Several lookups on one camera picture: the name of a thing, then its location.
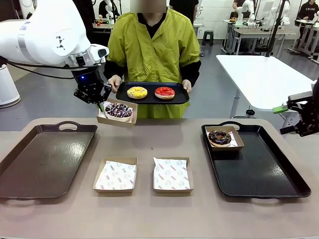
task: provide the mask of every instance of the black tray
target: black tray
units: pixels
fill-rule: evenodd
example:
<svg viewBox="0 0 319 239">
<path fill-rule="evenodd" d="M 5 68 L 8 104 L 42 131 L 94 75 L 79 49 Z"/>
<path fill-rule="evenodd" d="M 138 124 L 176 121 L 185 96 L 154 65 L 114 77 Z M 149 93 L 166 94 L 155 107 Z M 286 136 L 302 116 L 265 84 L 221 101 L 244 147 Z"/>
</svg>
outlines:
<svg viewBox="0 0 319 239">
<path fill-rule="evenodd" d="M 148 91 L 148 95 L 144 99 L 135 100 L 128 97 L 128 89 L 140 86 Z M 171 100 L 161 100 L 155 96 L 155 90 L 159 87 L 170 87 L 175 91 L 175 97 Z M 132 102 L 135 104 L 146 105 L 181 105 L 189 101 L 189 95 L 184 90 L 183 85 L 179 83 L 163 83 L 163 82 L 124 82 L 120 85 L 116 98 L 121 101 Z"/>
<path fill-rule="evenodd" d="M 304 198 L 311 194 L 307 183 L 289 162 L 266 130 L 259 125 L 235 124 L 245 146 L 241 151 L 212 151 L 205 128 L 202 132 L 218 187 L 227 196 L 246 198 Z"/>
<path fill-rule="evenodd" d="M 60 129 L 63 124 L 77 126 Z M 0 163 L 0 198 L 59 198 L 71 186 L 96 125 L 35 126 Z"/>
</svg>

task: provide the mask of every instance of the cardboard box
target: cardboard box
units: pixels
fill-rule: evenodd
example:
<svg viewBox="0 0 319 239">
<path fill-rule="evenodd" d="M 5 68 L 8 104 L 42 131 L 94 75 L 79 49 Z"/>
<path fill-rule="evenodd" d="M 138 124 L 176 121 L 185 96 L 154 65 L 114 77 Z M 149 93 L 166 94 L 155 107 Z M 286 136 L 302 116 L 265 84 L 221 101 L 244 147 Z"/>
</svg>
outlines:
<svg viewBox="0 0 319 239">
<path fill-rule="evenodd" d="M 132 108 L 133 109 L 132 110 L 133 111 L 132 117 L 127 122 L 120 122 L 120 121 L 117 121 L 117 120 L 108 119 L 105 116 L 104 112 L 101 112 L 101 110 L 98 109 L 96 118 L 97 118 L 99 123 L 109 124 L 109 125 L 114 125 L 114 126 L 119 126 L 119 127 L 126 127 L 126 128 L 133 127 L 136 124 L 136 119 L 137 119 L 137 116 L 138 116 L 138 105 L 137 104 L 134 104 L 134 103 L 131 103 L 131 102 L 126 102 L 126 101 L 120 101 L 120 100 L 117 100 L 117 99 L 108 99 L 107 101 L 111 102 L 111 103 L 124 104 L 124 105 L 127 105 L 128 107 Z"/>
<path fill-rule="evenodd" d="M 183 189 L 183 190 L 161 190 L 155 188 L 155 181 L 153 181 L 153 190 L 156 193 L 190 193 L 194 189 L 194 179 L 193 179 L 193 173 L 190 165 L 190 160 L 187 157 L 155 157 L 157 159 L 164 159 L 164 160 L 186 160 L 186 169 L 187 169 L 187 175 L 188 175 L 188 181 L 189 181 L 189 189 Z"/>
<path fill-rule="evenodd" d="M 116 189 L 116 190 L 113 190 L 113 189 L 99 189 L 96 187 L 96 184 L 99 180 L 99 177 L 102 173 L 102 170 L 104 169 L 104 166 L 106 165 L 106 162 L 107 161 L 110 161 L 110 162 L 116 162 L 116 163 L 122 163 L 122 164 L 129 164 L 129 165 L 134 165 L 136 168 L 135 168 L 135 174 L 134 174 L 134 181 L 133 181 L 133 188 L 131 189 Z M 134 187 L 135 187 L 135 181 L 136 181 L 136 174 L 137 174 L 137 165 L 138 165 L 138 158 L 136 157 L 106 157 L 106 158 L 103 158 L 101 163 L 100 163 L 100 166 L 99 166 L 99 169 L 98 169 L 98 172 L 96 174 L 96 177 L 95 177 L 95 180 L 94 180 L 94 184 L 93 184 L 93 189 L 99 193 L 132 193 L 133 190 L 134 190 Z"/>
<path fill-rule="evenodd" d="M 244 147 L 244 143 L 241 140 L 237 130 L 233 126 L 209 126 L 205 128 L 206 132 L 211 132 L 213 130 L 222 130 L 225 132 L 232 132 L 237 143 L 237 147 L 228 146 L 228 147 L 216 147 L 211 144 L 213 151 L 240 151 Z"/>
</svg>

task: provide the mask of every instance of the empty cardboard box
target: empty cardboard box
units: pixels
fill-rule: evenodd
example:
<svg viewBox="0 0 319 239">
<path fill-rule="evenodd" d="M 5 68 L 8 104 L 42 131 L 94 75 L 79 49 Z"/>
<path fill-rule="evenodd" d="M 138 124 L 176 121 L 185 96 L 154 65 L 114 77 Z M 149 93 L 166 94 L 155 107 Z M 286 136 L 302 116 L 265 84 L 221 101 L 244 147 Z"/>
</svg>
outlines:
<svg viewBox="0 0 319 239">
<path fill-rule="evenodd" d="M 103 158 L 93 189 L 99 193 L 131 193 L 135 187 L 138 159 L 136 157 Z"/>
<path fill-rule="evenodd" d="M 186 157 L 154 157 L 153 178 L 156 193 L 190 193 L 194 189 L 190 160 Z"/>
<path fill-rule="evenodd" d="M 232 133 L 232 141 L 230 146 L 228 147 L 217 147 L 212 144 L 210 146 L 212 147 L 213 151 L 240 151 L 244 147 L 244 143 L 241 140 L 237 130 L 233 126 L 209 126 L 205 128 L 206 130 L 206 136 L 208 138 L 208 134 L 213 130 L 222 130 L 227 133 Z"/>
<path fill-rule="evenodd" d="M 103 124 L 109 124 L 109 125 L 114 125 L 114 126 L 119 126 L 119 127 L 133 127 L 136 124 L 136 119 L 138 116 L 138 105 L 131 103 L 131 102 L 126 102 L 126 101 L 120 101 L 117 99 L 108 99 L 107 100 L 110 103 L 119 103 L 119 104 L 124 104 L 127 105 L 128 107 L 132 108 L 132 117 L 129 121 L 127 122 L 121 122 L 121 121 L 117 121 L 117 120 L 113 120 L 113 119 L 108 119 L 105 115 L 104 112 L 101 112 L 100 109 L 98 109 L 96 118 L 98 120 L 99 123 L 103 123 Z"/>
</svg>

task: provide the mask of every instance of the yellow frosted donut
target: yellow frosted donut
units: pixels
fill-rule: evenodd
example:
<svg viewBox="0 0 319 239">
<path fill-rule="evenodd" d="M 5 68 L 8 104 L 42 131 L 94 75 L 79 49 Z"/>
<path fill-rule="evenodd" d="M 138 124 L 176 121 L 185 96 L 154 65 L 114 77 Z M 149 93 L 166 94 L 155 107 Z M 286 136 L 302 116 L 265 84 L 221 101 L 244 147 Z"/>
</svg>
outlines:
<svg viewBox="0 0 319 239">
<path fill-rule="evenodd" d="M 143 87 L 132 87 L 128 90 L 128 96 L 132 99 L 143 99 L 147 95 L 148 91 Z"/>
</svg>

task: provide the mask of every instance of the gray floor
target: gray floor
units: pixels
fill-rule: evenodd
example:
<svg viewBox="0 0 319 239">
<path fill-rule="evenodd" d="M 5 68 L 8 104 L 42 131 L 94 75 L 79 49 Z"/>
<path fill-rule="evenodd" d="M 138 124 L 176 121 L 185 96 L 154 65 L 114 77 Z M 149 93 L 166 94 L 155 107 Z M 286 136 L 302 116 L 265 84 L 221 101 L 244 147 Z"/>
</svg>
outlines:
<svg viewBox="0 0 319 239">
<path fill-rule="evenodd" d="M 204 50 L 206 56 L 201 58 L 200 78 L 191 92 L 191 106 L 185 118 L 229 117 L 236 88 L 216 60 L 216 55 L 221 54 L 220 47 L 220 44 L 214 44 L 212 48 L 206 46 Z M 312 80 L 318 78 L 319 65 L 306 57 L 290 55 L 284 50 L 281 60 Z M 38 71 L 71 77 L 68 71 L 53 69 Z M 76 89 L 74 80 L 58 80 L 29 74 L 18 80 L 16 86 L 22 101 L 16 106 L 0 110 L 0 131 L 22 130 L 31 120 L 37 118 L 94 118 L 96 115 L 94 105 L 88 105 L 73 96 Z M 247 100 L 242 98 L 237 114 L 244 114 L 248 106 Z M 282 118 L 272 113 L 256 112 L 256 117 L 268 120 L 278 129 L 283 124 Z"/>
</svg>

